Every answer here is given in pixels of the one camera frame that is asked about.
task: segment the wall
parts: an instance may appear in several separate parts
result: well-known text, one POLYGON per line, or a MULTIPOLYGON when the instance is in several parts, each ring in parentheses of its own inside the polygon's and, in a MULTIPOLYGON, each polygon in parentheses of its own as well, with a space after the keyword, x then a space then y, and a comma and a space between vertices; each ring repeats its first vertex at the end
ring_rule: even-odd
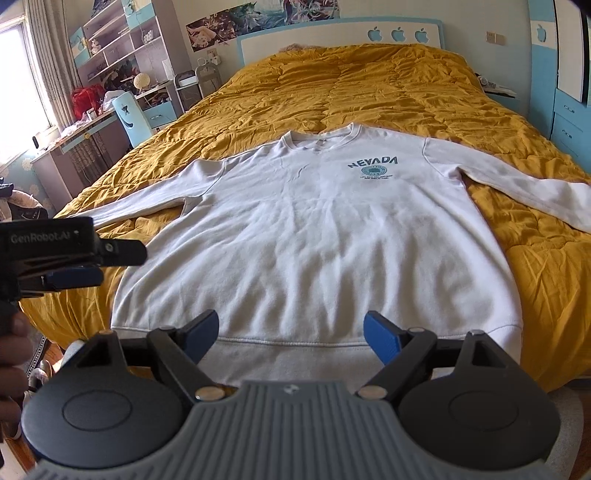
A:
POLYGON ((18 0, 0 14, 0 24, 14 20, 15 18, 21 17, 24 14, 25 6, 23 5, 22 0, 18 0))
POLYGON ((56 214, 47 192, 41 181, 35 175, 31 161, 37 156, 36 150, 28 150, 20 157, 15 158, 5 166, 0 167, 0 177, 4 177, 4 183, 14 183, 15 190, 33 195, 35 199, 48 211, 50 217, 56 214))
MULTIPOLYGON (((194 53, 184 26, 234 7, 240 0, 173 0, 194 67, 204 51, 194 53)), ((527 113, 531 83, 531 35, 527 0, 339 0, 341 17, 398 16, 436 18, 443 22, 446 47, 463 55, 474 71, 517 92, 527 113), (486 42, 486 32, 506 36, 506 45, 486 42)), ((218 46, 224 79, 236 72, 235 40, 218 46)))
POLYGON ((64 0, 64 16, 68 36, 73 35, 82 25, 90 20, 94 0, 64 0))

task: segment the hand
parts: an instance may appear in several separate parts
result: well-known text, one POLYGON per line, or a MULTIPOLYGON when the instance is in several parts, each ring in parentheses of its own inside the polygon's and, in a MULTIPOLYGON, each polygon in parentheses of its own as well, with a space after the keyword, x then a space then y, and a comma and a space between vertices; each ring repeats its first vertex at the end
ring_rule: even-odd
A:
POLYGON ((28 380, 25 372, 15 365, 31 358, 33 346, 27 337, 29 321, 26 315, 18 312, 10 321, 12 333, 0 336, 0 421, 18 423, 21 409, 13 398, 22 397, 28 388, 28 380))

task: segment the red bag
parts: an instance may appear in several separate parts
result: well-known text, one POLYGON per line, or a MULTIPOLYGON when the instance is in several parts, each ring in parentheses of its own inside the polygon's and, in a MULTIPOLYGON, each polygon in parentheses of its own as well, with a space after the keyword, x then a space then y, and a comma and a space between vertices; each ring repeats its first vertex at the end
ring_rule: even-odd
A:
POLYGON ((72 92, 72 104, 74 105, 76 119, 82 120, 84 114, 91 108, 98 115, 103 104, 103 98, 105 98, 105 89, 102 85, 91 85, 74 90, 72 92))

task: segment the drawer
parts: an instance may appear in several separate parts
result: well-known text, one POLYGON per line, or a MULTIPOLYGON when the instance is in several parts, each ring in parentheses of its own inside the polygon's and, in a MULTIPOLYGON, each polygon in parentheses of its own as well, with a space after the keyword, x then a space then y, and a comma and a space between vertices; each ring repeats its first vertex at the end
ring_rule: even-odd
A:
POLYGON ((587 143, 583 131, 558 114, 554 116, 554 126, 552 127, 550 139, 553 142, 558 141, 566 145, 577 154, 583 148, 583 145, 587 143))
POLYGON ((591 173, 591 138, 587 138, 583 131, 555 115, 550 139, 561 152, 573 157, 584 171, 591 173))
POLYGON ((554 111, 572 124, 584 130, 591 127, 591 109, 567 95, 562 90, 556 89, 554 98, 554 111))
POLYGON ((162 103, 161 105, 153 106, 144 110, 144 114, 152 128, 160 127, 161 125, 169 124, 177 119, 172 102, 162 103))

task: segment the yellow comforter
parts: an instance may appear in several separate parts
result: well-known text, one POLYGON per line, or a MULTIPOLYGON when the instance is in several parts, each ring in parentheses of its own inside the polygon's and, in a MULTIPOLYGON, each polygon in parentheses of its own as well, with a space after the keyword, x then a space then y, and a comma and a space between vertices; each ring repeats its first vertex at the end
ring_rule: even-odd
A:
MULTIPOLYGON (((112 202, 170 177, 195 158, 221 159, 286 131, 350 122, 459 142, 535 177, 590 177, 521 116, 482 93, 458 55, 425 46, 318 48, 238 72, 170 127, 131 151, 60 216, 112 202)), ((591 368, 591 235, 490 187, 469 187, 515 275, 524 315, 522 366, 546 390, 591 368)), ((148 242, 180 208, 111 225, 102 236, 148 242)), ((67 346, 109 324, 122 268, 99 288, 22 302, 48 338, 67 346)))

